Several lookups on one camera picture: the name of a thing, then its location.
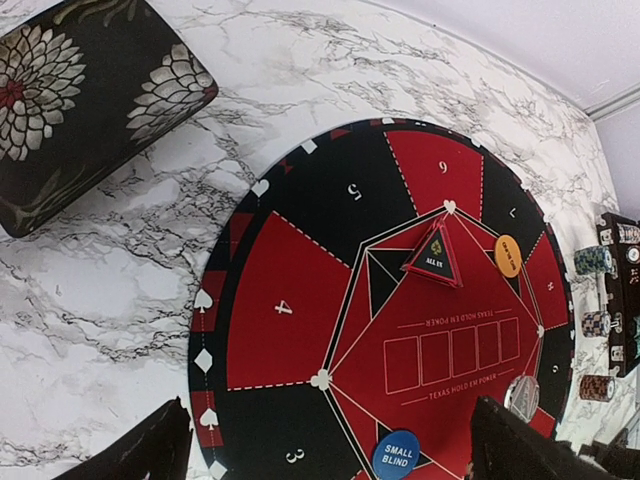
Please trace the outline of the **orange big blind button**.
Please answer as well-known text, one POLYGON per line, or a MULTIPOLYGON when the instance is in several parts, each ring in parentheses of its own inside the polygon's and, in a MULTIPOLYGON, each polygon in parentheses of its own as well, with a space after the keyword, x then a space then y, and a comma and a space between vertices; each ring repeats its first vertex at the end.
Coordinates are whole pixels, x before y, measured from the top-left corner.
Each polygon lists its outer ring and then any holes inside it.
POLYGON ((522 268, 522 255, 517 241, 504 234, 497 238, 494 247, 494 261, 500 273, 506 278, 515 278, 522 268))

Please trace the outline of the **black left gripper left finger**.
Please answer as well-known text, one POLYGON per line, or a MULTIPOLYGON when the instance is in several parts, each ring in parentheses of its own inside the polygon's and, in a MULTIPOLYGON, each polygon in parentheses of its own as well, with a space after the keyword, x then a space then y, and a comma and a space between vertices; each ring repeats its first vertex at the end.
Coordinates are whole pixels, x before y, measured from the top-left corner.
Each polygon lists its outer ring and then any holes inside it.
POLYGON ((184 479, 193 430, 178 398, 169 400, 107 449, 57 476, 59 480, 184 479))

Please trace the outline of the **red brown chip stack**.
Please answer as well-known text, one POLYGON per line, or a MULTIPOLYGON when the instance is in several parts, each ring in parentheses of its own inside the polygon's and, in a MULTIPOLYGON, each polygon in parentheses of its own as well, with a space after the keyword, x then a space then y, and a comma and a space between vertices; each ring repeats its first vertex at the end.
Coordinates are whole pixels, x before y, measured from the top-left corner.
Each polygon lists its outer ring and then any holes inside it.
POLYGON ((615 394, 615 378, 605 375, 584 375, 580 380, 581 400, 609 402, 615 394))

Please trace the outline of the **blue small blind button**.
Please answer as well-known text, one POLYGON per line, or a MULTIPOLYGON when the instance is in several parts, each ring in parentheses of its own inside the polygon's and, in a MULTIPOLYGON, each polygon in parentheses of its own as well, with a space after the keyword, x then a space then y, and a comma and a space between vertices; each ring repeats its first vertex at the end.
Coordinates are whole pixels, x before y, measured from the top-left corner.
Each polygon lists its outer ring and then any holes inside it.
POLYGON ((419 456, 420 444, 415 434, 408 430, 393 431, 374 450, 374 473, 381 480, 404 479, 417 465, 419 456))

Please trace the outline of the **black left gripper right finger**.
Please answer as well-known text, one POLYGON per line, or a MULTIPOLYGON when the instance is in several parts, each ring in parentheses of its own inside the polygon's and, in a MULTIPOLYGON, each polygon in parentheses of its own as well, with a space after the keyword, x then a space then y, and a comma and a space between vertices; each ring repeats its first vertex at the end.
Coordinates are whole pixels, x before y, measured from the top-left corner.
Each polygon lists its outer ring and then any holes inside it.
POLYGON ((482 396, 470 422, 472 479, 612 479, 614 476, 544 437, 502 404, 482 396))

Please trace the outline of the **triangular all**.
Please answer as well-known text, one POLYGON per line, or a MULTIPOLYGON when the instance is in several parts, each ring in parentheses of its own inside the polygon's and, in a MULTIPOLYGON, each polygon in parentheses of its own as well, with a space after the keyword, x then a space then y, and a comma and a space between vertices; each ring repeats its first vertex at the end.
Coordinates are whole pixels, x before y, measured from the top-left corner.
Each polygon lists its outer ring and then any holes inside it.
POLYGON ((463 282, 445 219, 445 216, 439 217, 431 224, 401 270, 460 288, 463 282))

